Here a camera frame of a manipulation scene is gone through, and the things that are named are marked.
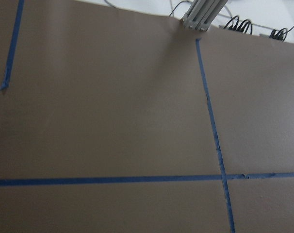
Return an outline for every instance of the white surface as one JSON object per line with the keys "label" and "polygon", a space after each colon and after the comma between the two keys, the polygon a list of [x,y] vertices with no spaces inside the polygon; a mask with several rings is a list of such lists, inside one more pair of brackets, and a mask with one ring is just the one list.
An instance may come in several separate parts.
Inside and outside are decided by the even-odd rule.
{"label": "white surface", "polygon": [[[106,5],[104,0],[82,0]],[[180,0],[109,0],[118,8],[134,10],[154,15],[169,15]],[[174,17],[182,18],[190,4],[182,3],[174,12]],[[253,23],[262,26],[281,29],[290,29],[294,25],[294,0],[228,0],[227,7],[233,15],[239,15],[240,19],[249,18]],[[222,14],[228,15],[225,9]],[[217,16],[212,25],[225,25],[229,19]],[[271,30],[253,27],[253,34],[269,35]],[[288,33],[286,42],[294,43],[294,29]]]}

